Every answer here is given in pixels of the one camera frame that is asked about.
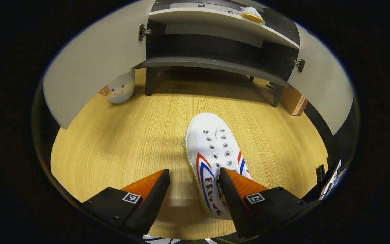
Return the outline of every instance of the blue stripe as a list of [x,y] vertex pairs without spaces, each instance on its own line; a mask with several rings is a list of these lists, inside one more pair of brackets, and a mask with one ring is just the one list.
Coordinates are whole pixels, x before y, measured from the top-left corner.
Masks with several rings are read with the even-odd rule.
[[205,193],[205,188],[204,188],[204,179],[203,179],[203,170],[204,169],[207,169],[207,171],[212,175],[212,182],[215,182],[215,177],[213,176],[212,172],[207,168],[207,166],[202,162],[201,163],[201,167],[200,167],[200,179],[201,179],[201,184],[202,184],[202,191],[204,193],[204,199],[205,199],[205,203],[207,204],[207,207],[209,208],[210,212],[213,214],[212,210],[210,209],[210,204],[209,204],[209,201],[207,201],[207,194]]
[[242,156],[242,164],[240,165],[240,174],[243,173],[243,166],[245,165],[245,159],[243,159],[243,156]]

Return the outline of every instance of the door hinge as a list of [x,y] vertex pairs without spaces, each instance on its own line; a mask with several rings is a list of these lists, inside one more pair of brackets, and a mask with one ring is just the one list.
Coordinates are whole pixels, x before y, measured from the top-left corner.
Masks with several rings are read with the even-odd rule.
[[305,67],[305,60],[301,59],[300,61],[293,60],[293,63],[297,65],[297,71],[302,72],[303,67]]
[[138,40],[140,40],[140,41],[144,40],[144,36],[148,35],[148,34],[151,34],[151,30],[145,29],[143,24],[139,25]]

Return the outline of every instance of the canvas shoe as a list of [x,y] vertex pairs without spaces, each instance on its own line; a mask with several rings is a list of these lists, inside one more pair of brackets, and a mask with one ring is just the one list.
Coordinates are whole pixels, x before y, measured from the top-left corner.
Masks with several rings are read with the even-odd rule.
[[260,13],[252,8],[252,7],[246,7],[242,9],[240,12],[237,13],[237,15],[242,16],[244,18],[247,18],[249,20],[255,21],[257,23],[263,23],[263,17],[261,17]]
[[219,184],[220,168],[251,179],[233,133],[216,114],[200,113],[189,124],[183,146],[206,212],[214,218],[230,220]]

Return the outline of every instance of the wooden floor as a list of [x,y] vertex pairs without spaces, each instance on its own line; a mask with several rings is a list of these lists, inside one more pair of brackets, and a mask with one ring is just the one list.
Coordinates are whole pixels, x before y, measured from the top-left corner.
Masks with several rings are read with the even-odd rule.
[[164,83],[144,95],[145,70],[136,71],[133,97],[114,105],[96,95],[60,129],[51,171],[62,186],[83,202],[106,187],[122,188],[167,168],[171,184],[151,235],[201,239],[235,232],[232,221],[210,218],[182,146],[191,119],[202,112],[221,117],[232,130],[252,178],[298,197],[316,184],[316,168],[327,151],[305,114],[291,116],[270,105],[266,81],[237,74],[178,69],[159,76]]

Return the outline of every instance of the cabinet leg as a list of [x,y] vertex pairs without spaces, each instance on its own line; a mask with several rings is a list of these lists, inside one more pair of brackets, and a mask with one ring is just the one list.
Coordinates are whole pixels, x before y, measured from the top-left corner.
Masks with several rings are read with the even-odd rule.
[[161,82],[157,82],[157,75],[166,70],[166,67],[152,67],[147,68],[145,75],[145,95],[150,96],[161,85]]
[[281,85],[276,85],[274,83],[271,83],[271,85],[274,88],[274,101],[272,103],[272,107],[276,108],[278,103],[281,101],[281,95],[282,91],[284,90],[284,87]]

